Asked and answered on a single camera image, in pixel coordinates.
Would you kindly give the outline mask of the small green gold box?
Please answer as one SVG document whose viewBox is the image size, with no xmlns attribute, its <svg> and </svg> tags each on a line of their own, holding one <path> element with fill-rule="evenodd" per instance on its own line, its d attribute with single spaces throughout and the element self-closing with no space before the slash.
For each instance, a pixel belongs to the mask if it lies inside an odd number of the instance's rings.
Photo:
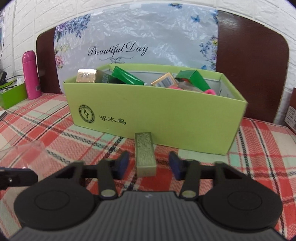
<svg viewBox="0 0 296 241">
<path fill-rule="evenodd" d="M 156 176 L 157 163 L 151 133 L 135 133 L 135 164 L 137 177 Z"/>
</svg>

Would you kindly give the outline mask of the green cardboard shoe box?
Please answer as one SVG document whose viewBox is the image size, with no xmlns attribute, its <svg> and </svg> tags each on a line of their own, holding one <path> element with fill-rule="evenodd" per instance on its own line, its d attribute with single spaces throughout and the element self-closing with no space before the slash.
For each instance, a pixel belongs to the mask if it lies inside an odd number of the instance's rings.
<svg viewBox="0 0 296 241">
<path fill-rule="evenodd" d="M 153 87 L 151 82 L 181 66 L 121 64 L 144 86 L 64 81 L 77 126 L 134 138 L 151 133 L 155 144 L 224 155 L 230 149 L 245 114 L 247 101 L 223 73 L 201 70 L 215 94 Z"/>
</svg>

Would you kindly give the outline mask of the dark brown wooden headboard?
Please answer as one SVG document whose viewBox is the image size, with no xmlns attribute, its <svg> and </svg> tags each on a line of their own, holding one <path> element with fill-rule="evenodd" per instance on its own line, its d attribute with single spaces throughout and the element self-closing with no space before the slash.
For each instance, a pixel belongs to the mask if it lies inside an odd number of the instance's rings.
<svg viewBox="0 0 296 241">
<path fill-rule="evenodd" d="M 282 35 L 257 22 L 217 11 L 218 51 L 214 71 L 225 74 L 245 97 L 248 102 L 246 117 L 271 122 L 276 117 L 285 86 L 288 44 Z M 56 27 L 37 38 L 37 63 L 43 92 L 64 91 L 55 62 Z"/>
</svg>

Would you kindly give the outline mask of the brown cardboard box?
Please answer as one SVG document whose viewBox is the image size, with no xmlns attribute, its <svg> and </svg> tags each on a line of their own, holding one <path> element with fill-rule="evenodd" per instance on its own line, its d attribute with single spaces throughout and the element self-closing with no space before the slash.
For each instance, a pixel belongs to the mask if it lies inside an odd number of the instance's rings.
<svg viewBox="0 0 296 241">
<path fill-rule="evenodd" d="M 296 132 L 296 88 L 293 88 L 290 98 L 287 114 L 285 115 L 285 123 L 295 133 Z"/>
</svg>

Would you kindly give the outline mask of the floral plastic bedding bag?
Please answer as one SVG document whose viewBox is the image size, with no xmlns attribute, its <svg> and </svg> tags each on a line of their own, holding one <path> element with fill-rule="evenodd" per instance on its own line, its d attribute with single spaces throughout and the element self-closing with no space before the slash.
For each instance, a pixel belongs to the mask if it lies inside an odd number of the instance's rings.
<svg viewBox="0 0 296 241">
<path fill-rule="evenodd" d="M 53 43 L 60 83 L 79 69 L 106 64 L 160 64 L 214 71 L 218 11 L 195 4 L 122 4 L 58 25 Z"/>
</svg>

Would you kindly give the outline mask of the clear plastic cup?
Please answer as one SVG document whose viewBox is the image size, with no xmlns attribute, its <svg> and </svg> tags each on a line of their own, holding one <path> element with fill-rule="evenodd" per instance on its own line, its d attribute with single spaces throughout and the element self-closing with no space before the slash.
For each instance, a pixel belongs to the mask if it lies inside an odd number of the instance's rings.
<svg viewBox="0 0 296 241">
<path fill-rule="evenodd" d="M 39 180 L 51 174 L 51 158 L 41 141 L 32 141 L 1 150 L 1 167 L 31 169 Z"/>
</svg>

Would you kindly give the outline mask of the pink thermos bottle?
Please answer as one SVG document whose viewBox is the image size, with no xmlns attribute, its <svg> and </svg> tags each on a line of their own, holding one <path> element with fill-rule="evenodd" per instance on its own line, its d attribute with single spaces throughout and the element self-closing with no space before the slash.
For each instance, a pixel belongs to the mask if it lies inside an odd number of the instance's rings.
<svg viewBox="0 0 296 241">
<path fill-rule="evenodd" d="M 42 95 L 42 92 L 37 72 L 36 55 L 34 51 L 27 51 L 23 54 L 22 66 L 28 99 L 36 99 Z"/>
</svg>

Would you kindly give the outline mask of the plaid bed sheet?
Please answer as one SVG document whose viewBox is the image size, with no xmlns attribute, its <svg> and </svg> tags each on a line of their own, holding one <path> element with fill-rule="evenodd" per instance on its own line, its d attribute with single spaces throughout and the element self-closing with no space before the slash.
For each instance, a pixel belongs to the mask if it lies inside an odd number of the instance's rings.
<svg viewBox="0 0 296 241">
<path fill-rule="evenodd" d="M 8 110 L 1 121 L 1 149 L 40 140 L 47 149 L 41 174 L 48 176 L 73 161 L 88 165 L 103 158 L 113 159 L 122 151 L 134 154 L 134 141 L 74 125 L 66 97 L 44 94 L 38 99 L 24 100 Z M 171 148 L 155 146 L 157 175 L 136 178 L 134 158 L 125 177 L 116 181 L 123 190 L 179 192 L 182 182 L 175 180 L 169 165 Z M 184 159 L 203 164 L 227 163 L 280 195 L 283 212 L 276 229 L 287 239 L 295 236 L 295 134 L 284 126 L 244 118 L 230 151 L 211 155 L 176 149 Z"/>
</svg>

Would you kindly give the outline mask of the green carton in box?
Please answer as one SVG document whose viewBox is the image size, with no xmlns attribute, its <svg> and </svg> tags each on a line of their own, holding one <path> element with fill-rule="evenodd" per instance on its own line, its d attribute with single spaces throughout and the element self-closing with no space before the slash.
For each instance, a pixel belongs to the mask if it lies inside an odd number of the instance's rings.
<svg viewBox="0 0 296 241">
<path fill-rule="evenodd" d="M 144 86 L 144 81 L 142 81 L 139 78 L 135 77 L 134 75 L 128 73 L 127 71 L 119 68 L 118 66 L 115 66 L 111 75 L 113 77 L 121 80 L 125 84 Z"/>
</svg>

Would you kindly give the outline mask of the gold end carton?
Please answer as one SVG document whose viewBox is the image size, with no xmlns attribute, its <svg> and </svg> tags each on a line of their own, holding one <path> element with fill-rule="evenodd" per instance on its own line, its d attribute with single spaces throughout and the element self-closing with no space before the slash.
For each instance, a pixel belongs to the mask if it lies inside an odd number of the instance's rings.
<svg viewBox="0 0 296 241">
<path fill-rule="evenodd" d="M 96 69 L 79 69 L 76 77 L 77 83 L 112 83 L 124 84 L 121 80 L 110 74 Z"/>
</svg>

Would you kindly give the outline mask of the small green tray box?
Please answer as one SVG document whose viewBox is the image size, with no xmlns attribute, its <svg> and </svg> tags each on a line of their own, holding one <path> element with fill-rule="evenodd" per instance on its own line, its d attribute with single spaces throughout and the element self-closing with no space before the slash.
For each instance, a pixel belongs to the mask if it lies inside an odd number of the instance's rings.
<svg viewBox="0 0 296 241">
<path fill-rule="evenodd" d="M 1 108 L 9 109 L 28 98 L 25 84 L 17 85 L 16 80 L 1 85 Z"/>
</svg>

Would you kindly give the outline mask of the tan barcode box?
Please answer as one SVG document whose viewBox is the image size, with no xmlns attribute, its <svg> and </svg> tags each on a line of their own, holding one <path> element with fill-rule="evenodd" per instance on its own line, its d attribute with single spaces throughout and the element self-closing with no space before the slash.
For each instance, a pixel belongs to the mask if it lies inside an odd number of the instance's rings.
<svg viewBox="0 0 296 241">
<path fill-rule="evenodd" d="M 158 78 L 157 80 L 153 81 L 151 83 L 151 85 L 155 86 L 155 87 L 168 88 L 171 86 L 177 87 L 178 82 L 175 80 L 173 75 L 171 75 L 171 73 L 166 73 L 163 76 L 161 76 L 160 78 Z"/>
</svg>

